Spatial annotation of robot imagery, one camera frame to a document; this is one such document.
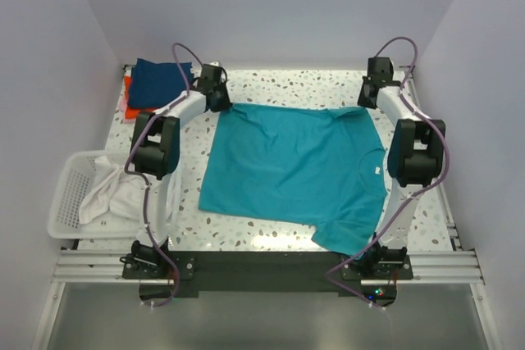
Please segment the teal t shirt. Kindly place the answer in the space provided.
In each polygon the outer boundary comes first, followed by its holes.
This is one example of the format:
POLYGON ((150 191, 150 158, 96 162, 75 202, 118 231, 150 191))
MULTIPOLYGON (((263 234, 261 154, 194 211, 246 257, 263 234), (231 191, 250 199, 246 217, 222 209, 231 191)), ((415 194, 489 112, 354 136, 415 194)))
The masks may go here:
POLYGON ((364 108, 236 104, 219 115, 199 208, 311 225, 314 243, 353 255, 381 218, 384 156, 364 108))

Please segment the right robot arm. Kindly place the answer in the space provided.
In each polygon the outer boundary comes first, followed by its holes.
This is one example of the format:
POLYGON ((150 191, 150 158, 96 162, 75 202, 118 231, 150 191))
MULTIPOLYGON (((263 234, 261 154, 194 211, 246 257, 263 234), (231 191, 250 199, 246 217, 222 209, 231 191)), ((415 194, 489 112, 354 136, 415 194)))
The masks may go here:
POLYGON ((408 257, 411 222, 421 196, 442 172, 445 122, 422 113, 394 79, 388 57, 370 57, 358 105, 382 110, 395 127, 386 169, 391 178, 385 216, 370 248, 351 263, 362 279, 413 277, 408 257))

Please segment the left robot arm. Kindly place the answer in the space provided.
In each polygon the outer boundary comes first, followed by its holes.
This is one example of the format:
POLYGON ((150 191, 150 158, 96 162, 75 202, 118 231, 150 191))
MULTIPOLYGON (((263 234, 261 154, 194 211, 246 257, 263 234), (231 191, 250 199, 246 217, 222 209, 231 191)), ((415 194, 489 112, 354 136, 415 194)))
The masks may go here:
POLYGON ((196 81, 188 84, 179 97, 138 115, 124 171, 144 181, 144 197, 140 231, 123 261, 128 270, 138 270, 152 278, 176 273, 176 265, 167 255, 171 216, 167 200, 180 195, 180 129, 206 111, 229 109, 226 83, 227 72, 222 66, 204 64, 196 81))

